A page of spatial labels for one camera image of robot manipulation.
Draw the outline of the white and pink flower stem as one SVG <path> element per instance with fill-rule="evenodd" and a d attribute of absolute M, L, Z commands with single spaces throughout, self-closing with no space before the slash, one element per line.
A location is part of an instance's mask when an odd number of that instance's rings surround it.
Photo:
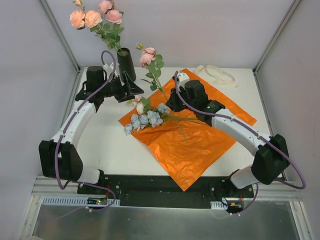
<path fill-rule="evenodd" d="M 152 109 L 150 101 L 142 95 L 136 95 L 133 99 L 128 100 L 126 103 L 133 105 L 139 115 L 145 114 Z"/>

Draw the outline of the cream lace ribbon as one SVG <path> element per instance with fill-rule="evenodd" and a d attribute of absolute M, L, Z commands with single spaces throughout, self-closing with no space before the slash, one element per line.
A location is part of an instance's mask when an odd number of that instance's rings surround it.
<path fill-rule="evenodd" d="M 212 86 L 240 87 L 231 73 L 214 65 L 199 65 L 193 70 L 193 73 Z"/>

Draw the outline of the pink and blue flower bouquet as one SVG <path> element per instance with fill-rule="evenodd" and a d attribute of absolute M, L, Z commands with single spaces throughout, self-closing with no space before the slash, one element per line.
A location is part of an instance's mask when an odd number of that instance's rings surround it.
<path fill-rule="evenodd" d="M 157 107 L 152 107 L 152 109 L 145 114 L 139 115 L 138 113 L 133 113 L 130 116 L 129 123 L 123 127 L 123 130 L 126 135 L 131 135 L 132 132 L 139 132 L 146 128 L 154 129 L 168 122 L 177 123 L 177 126 L 184 138 L 185 134 L 182 130 L 180 122 L 204 125 L 203 122 L 197 120 L 195 117 L 177 116 L 173 113 L 170 113 L 169 107 L 167 107 L 164 103 L 160 103 Z"/>

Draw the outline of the small pink rose stem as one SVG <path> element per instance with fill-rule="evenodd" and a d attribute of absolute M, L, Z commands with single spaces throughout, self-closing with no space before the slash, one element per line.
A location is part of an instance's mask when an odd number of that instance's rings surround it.
<path fill-rule="evenodd" d="M 139 58 L 140 67 L 147 70 L 147 73 L 145 74 L 147 79 L 142 79 L 142 81 L 149 83 L 152 91 L 159 90 L 167 101 L 169 98 L 160 82 L 162 68 L 164 67 L 162 55 L 159 54 L 155 48 L 144 47 L 142 43 L 137 43 L 135 48 L 141 51 L 141 56 Z"/>

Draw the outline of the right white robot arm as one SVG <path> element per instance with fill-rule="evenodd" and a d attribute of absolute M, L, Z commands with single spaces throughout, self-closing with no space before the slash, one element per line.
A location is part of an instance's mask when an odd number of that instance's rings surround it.
<path fill-rule="evenodd" d="M 255 130 L 222 103 L 209 99 L 204 85 L 199 80 L 191 80 L 186 73 L 176 72 L 173 80 L 167 107 L 173 112 L 193 112 L 199 121 L 226 133 L 254 157 L 251 165 L 229 176 L 230 181 L 225 184 L 228 196 L 237 197 L 243 188 L 252 184 L 269 185 L 290 165 L 283 136 L 269 136 Z"/>

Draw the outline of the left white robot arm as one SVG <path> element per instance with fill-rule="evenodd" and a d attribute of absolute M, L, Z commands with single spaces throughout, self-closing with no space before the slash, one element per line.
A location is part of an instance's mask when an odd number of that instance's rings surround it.
<path fill-rule="evenodd" d="M 105 181 L 100 179 L 102 172 L 83 163 L 77 151 L 79 140 L 105 98 L 115 98 L 122 103 L 143 93 L 144 90 L 130 79 L 126 71 L 118 75 L 112 64 L 88 67 L 65 123 L 50 140 L 39 144 L 43 175 L 59 182 L 88 183 L 90 191 L 102 194 L 106 188 Z"/>

